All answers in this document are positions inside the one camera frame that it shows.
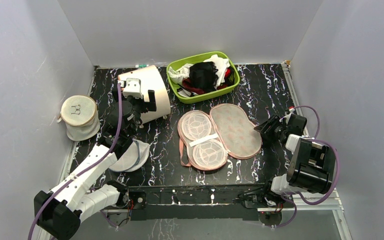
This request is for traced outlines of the floral mesh laundry bag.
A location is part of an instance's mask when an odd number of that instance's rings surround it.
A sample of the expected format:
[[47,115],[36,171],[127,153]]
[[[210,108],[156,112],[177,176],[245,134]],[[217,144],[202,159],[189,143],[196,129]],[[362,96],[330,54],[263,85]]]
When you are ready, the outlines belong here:
[[247,160],[262,148],[263,140],[246,112],[239,106],[223,103],[209,113],[191,110],[178,121],[180,163],[200,171],[223,167],[228,157]]

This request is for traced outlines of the black lace bra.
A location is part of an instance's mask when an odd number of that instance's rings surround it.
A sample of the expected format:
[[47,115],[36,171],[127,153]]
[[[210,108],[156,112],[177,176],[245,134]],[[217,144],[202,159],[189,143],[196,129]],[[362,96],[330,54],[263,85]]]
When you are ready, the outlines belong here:
[[194,88],[201,89],[205,93],[216,90],[218,69],[213,61],[198,62],[189,68],[189,78]]

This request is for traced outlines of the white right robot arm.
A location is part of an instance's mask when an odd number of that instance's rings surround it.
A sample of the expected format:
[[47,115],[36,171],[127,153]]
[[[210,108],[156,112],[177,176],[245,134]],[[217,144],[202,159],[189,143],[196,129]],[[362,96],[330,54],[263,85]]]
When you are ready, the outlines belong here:
[[262,202],[275,207],[284,193],[326,194],[334,181],[335,155],[329,146],[304,136],[307,119],[295,113],[272,115],[254,127],[263,143],[278,142],[292,153],[285,174],[274,177],[270,188],[262,192]]

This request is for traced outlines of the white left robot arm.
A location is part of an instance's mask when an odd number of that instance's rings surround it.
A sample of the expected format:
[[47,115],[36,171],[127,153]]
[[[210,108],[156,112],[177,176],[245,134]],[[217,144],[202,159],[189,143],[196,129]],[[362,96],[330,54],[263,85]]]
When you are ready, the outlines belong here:
[[140,169],[150,154],[150,145],[135,139],[142,124],[141,115],[155,112],[155,92],[149,90],[148,100],[141,91],[117,87],[112,93],[115,105],[91,152],[61,183],[34,197],[34,220],[55,239],[71,239],[81,223],[108,206],[133,208],[138,203],[129,188],[111,180],[93,189],[97,178],[107,170],[133,172]]

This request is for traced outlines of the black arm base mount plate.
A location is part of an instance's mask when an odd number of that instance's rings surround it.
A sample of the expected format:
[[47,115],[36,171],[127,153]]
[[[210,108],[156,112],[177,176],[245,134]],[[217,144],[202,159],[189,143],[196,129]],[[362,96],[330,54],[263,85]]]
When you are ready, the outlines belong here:
[[293,205],[262,184],[124,186],[125,207],[106,207],[110,216],[131,214],[132,221],[157,219],[242,219],[279,216]]

